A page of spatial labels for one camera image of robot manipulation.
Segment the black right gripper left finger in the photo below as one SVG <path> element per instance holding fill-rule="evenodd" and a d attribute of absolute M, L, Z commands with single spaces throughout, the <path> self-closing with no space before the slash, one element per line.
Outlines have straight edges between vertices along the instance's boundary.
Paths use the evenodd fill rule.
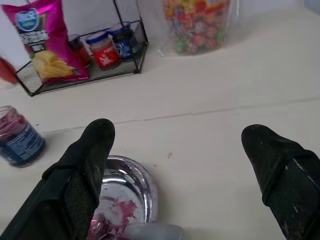
<path fill-rule="evenodd" d="M 0 240 L 86 240 L 114 140 L 110 120 L 92 121 L 42 174 Z"/>

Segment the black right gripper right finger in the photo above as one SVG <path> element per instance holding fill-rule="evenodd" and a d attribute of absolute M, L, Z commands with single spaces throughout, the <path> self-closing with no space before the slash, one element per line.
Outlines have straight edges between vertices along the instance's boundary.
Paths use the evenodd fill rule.
<path fill-rule="evenodd" d="M 241 142 L 286 240 L 320 240 L 320 158 L 260 124 L 247 126 Z"/>

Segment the open blue label jam jar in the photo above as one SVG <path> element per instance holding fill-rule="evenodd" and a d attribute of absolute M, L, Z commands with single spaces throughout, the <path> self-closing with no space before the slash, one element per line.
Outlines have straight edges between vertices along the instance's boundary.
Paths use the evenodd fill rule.
<path fill-rule="evenodd" d="M 0 107 L 0 157 L 13 167 L 24 167 L 45 150 L 45 139 L 12 106 Z"/>

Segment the dark red jar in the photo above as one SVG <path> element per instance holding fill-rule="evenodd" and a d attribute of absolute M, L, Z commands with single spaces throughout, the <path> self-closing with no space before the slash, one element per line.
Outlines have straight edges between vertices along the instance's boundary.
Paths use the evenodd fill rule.
<path fill-rule="evenodd" d="M 68 36 L 68 44 L 70 48 L 75 52 L 75 54 L 80 59 L 84 67 L 88 67 L 92 64 L 92 58 L 89 55 L 85 45 L 81 41 L 79 34 L 72 34 Z"/>

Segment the round steel plate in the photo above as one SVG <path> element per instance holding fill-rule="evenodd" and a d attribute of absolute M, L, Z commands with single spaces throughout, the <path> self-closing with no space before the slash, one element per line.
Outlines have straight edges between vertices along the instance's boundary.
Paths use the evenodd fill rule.
<path fill-rule="evenodd" d="M 158 190 L 153 177 L 137 161 L 110 155 L 86 240 L 100 239 L 108 225 L 152 223 L 157 218 Z"/>

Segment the red label jar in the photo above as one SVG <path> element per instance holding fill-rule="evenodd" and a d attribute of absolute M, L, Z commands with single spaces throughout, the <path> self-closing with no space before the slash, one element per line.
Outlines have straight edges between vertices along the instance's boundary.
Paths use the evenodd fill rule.
<path fill-rule="evenodd" d="M 112 68 L 120 63 L 121 58 L 113 37 L 107 31 L 93 33 L 85 39 L 85 42 L 101 69 Z"/>

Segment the red object in glass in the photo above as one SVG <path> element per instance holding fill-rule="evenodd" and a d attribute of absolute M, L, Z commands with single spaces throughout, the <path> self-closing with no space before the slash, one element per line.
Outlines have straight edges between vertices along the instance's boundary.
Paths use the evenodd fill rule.
<path fill-rule="evenodd" d="M 0 79 L 13 85 L 18 84 L 15 67 L 3 57 L 0 57 Z"/>

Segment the closed blue label jar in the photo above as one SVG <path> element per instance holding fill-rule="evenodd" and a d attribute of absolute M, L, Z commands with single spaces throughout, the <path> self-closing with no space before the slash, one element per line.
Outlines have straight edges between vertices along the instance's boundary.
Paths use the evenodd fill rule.
<path fill-rule="evenodd" d="M 116 24 L 107 30 L 107 32 L 112 36 L 121 59 L 130 59 L 133 55 L 139 54 L 141 47 L 137 42 L 129 21 L 123 22 L 123 25 L 121 23 Z"/>

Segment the pink potato chips bag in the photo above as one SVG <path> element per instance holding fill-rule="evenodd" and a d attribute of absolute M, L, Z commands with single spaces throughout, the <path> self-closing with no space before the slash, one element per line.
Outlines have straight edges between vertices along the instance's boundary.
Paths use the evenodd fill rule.
<path fill-rule="evenodd" d="M 15 27 L 42 84 L 88 79 L 86 68 L 69 45 L 62 0 L 3 4 L 1 8 Z"/>

